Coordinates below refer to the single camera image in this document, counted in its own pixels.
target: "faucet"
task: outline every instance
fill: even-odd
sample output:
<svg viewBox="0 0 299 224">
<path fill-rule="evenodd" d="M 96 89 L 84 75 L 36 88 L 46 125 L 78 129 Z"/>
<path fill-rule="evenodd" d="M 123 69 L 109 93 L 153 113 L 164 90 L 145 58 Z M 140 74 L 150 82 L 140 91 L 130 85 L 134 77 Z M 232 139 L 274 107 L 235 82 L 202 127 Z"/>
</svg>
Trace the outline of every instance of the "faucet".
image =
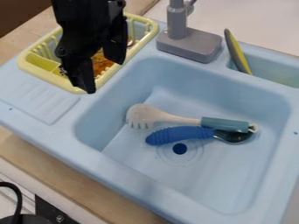
<svg viewBox="0 0 299 224">
<path fill-rule="evenodd" d="M 170 0 L 167 7 L 168 37 L 170 39 L 183 39 L 187 35 L 187 17 L 194 11 L 197 0 Z"/>
<path fill-rule="evenodd" d="M 189 60 L 210 63 L 221 47 L 219 35 L 198 31 L 187 26 L 197 0 L 170 0 L 167 7 L 167 29 L 156 38 L 156 48 Z"/>
</svg>

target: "wooden countertop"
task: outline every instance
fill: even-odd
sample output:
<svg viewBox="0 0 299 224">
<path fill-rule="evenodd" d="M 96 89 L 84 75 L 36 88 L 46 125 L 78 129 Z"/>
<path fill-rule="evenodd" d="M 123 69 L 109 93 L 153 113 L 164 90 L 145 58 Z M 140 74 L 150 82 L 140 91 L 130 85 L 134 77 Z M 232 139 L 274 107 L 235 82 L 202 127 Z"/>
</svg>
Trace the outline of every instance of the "wooden countertop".
<svg viewBox="0 0 299 224">
<path fill-rule="evenodd" d="M 159 0 L 127 0 L 143 15 Z M 57 26 L 49 8 L 0 39 L 0 66 Z M 168 223 L 150 210 L 75 171 L 0 126 L 0 157 L 107 223 Z"/>
</svg>

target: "blue drain hole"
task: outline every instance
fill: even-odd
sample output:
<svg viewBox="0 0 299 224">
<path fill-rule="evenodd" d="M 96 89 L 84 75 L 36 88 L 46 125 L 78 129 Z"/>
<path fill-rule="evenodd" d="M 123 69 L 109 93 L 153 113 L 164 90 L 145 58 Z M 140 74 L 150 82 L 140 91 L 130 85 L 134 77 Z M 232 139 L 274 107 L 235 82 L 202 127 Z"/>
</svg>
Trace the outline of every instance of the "blue drain hole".
<svg viewBox="0 0 299 224">
<path fill-rule="evenodd" d="M 177 143 L 173 147 L 173 152 L 178 155 L 183 155 L 187 152 L 188 148 L 184 143 Z"/>
</svg>

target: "toy sink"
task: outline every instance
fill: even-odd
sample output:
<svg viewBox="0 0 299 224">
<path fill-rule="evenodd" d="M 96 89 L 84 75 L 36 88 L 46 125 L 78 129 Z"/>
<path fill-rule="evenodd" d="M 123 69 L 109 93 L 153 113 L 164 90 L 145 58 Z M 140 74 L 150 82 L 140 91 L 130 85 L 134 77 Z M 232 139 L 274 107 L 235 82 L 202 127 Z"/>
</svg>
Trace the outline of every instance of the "toy sink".
<svg viewBox="0 0 299 224">
<path fill-rule="evenodd" d="M 241 46 L 254 77 L 234 70 L 225 45 L 204 65 L 159 52 L 152 39 L 92 95 L 22 72 L 13 59 L 0 69 L 0 122 L 172 223 L 280 223 L 299 172 L 299 59 Z M 162 124 L 125 124 L 136 103 L 249 121 L 261 130 L 239 145 L 188 140 L 178 155 L 173 144 L 144 142 Z"/>
</svg>

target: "yellow dish rack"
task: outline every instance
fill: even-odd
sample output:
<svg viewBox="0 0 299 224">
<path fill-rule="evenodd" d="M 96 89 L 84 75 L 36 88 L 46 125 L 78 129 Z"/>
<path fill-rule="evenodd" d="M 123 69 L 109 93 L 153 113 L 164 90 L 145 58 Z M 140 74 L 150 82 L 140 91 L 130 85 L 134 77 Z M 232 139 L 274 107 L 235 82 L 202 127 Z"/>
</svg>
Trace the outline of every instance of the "yellow dish rack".
<svg viewBox="0 0 299 224">
<path fill-rule="evenodd" d="M 125 16 L 127 17 L 129 36 L 134 43 L 127 51 L 126 63 L 156 36 L 159 32 L 159 26 L 155 21 L 145 17 L 129 13 L 125 13 Z M 62 29 L 59 27 L 24 50 L 18 56 L 18 67 L 68 92 L 85 94 L 85 91 L 78 87 L 73 87 L 67 77 L 60 74 L 60 61 L 55 56 L 54 51 L 61 35 Z M 105 71 L 95 77 L 96 87 L 100 88 L 103 86 L 121 67 L 117 64 L 106 67 Z"/>
</svg>

